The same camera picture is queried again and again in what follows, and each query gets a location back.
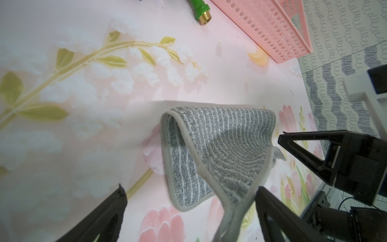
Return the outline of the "grey striped dishcloth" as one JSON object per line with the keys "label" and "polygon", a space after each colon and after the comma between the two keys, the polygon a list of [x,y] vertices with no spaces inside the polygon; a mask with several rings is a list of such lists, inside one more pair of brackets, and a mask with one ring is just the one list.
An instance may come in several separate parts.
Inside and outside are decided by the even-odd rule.
{"label": "grey striped dishcloth", "polygon": [[217,196],[224,214],[213,237],[235,242],[277,159],[272,143],[276,116],[256,108],[181,106],[160,120],[161,150],[175,208],[190,211]]}

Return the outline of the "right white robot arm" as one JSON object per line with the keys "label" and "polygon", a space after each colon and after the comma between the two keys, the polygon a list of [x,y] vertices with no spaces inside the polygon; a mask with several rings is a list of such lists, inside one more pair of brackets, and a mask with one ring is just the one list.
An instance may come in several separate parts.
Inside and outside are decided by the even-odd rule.
{"label": "right white robot arm", "polygon": [[[324,158],[319,158],[297,141],[328,141]],[[311,224],[326,237],[343,242],[385,242],[387,213],[375,207],[377,196],[387,196],[387,142],[350,132],[324,131],[284,133],[279,145],[301,161],[327,185],[351,194],[366,205],[348,212],[316,204]]]}

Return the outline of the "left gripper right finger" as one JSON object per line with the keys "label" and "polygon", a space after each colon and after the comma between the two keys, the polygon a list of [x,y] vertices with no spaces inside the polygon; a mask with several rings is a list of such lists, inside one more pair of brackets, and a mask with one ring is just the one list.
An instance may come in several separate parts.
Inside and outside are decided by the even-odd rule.
{"label": "left gripper right finger", "polygon": [[265,187],[259,187],[255,203],[266,242],[328,241],[302,221]]}

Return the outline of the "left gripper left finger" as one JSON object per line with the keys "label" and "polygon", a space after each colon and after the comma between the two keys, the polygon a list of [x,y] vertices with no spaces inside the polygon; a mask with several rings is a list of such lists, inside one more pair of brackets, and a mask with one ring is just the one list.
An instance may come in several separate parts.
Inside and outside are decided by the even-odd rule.
{"label": "left gripper left finger", "polygon": [[119,238],[128,200],[119,186],[108,198],[73,227],[59,242],[116,242]]}

